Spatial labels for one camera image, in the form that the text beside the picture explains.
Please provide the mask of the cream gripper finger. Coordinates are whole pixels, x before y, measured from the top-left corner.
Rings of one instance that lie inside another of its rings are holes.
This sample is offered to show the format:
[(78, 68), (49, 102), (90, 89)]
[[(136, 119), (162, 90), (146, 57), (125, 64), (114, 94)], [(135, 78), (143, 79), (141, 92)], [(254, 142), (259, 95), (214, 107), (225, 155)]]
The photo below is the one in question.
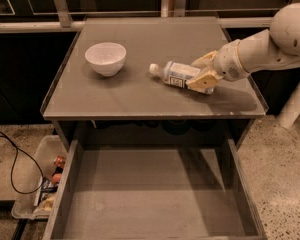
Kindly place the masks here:
[(214, 88), (223, 79), (215, 70), (206, 68), (203, 69), (197, 76), (186, 81), (186, 85), (190, 90), (203, 91), (209, 88)]
[(213, 63), (214, 58), (217, 55), (217, 51), (211, 51), (204, 56), (196, 59), (191, 63), (193, 67), (204, 69), (207, 66), (210, 66)]

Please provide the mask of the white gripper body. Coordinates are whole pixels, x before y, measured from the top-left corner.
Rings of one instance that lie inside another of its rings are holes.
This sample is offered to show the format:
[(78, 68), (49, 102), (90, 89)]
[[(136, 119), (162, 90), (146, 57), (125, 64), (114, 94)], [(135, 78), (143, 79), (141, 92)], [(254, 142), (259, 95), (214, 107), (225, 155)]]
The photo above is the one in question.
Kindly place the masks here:
[(249, 76), (240, 57), (242, 46), (243, 41), (237, 39), (223, 45), (217, 51), (213, 60), (213, 66), (217, 73), (226, 81), (234, 82)]

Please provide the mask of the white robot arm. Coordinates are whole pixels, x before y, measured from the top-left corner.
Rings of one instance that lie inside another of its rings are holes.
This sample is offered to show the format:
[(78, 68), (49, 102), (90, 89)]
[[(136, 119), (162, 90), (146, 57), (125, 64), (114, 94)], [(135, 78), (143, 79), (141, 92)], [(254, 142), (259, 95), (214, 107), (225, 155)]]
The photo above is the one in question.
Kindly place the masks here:
[(270, 28), (245, 39), (232, 41), (192, 63), (201, 72), (186, 81), (191, 90), (214, 88), (220, 80), (247, 78), (261, 70), (300, 67), (300, 3), (276, 13)]

